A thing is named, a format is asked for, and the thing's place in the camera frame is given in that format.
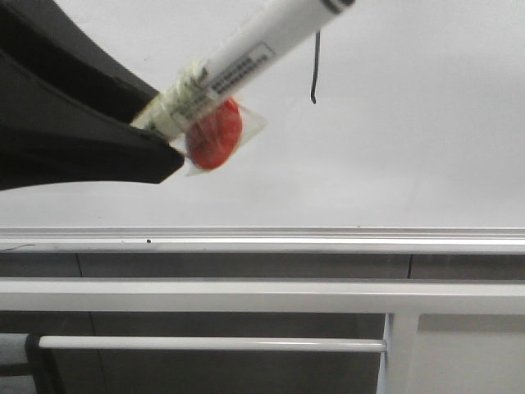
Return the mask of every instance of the red circular object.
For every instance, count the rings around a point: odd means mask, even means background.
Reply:
[[[239,107],[229,98],[191,126],[186,134],[189,158],[203,170],[220,167],[237,147],[242,130]]]

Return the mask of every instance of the white backdrop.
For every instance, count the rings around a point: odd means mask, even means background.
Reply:
[[[157,89],[261,0],[59,0]],[[269,126],[159,186],[0,192],[0,227],[525,227],[525,2],[358,0],[245,88]]]

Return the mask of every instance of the black object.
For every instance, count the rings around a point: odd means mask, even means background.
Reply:
[[[183,156],[128,125],[156,93],[55,2],[0,0],[0,190],[163,181]]]

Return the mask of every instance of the white marker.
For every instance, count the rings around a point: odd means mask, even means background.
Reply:
[[[320,30],[354,0],[273,0],[206,62],[186,70],[133,120],[171,141]]]

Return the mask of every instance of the horizontal rod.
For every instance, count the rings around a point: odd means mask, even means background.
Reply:
[[[0,228],[0,250],[505,254],[525,253],[525,228]]]
[[[525,282],[6,277],[0,310],[525,314]]]
[[[383,340],[221,337],[41,337],[43,349],[253,350],[382,353]]]

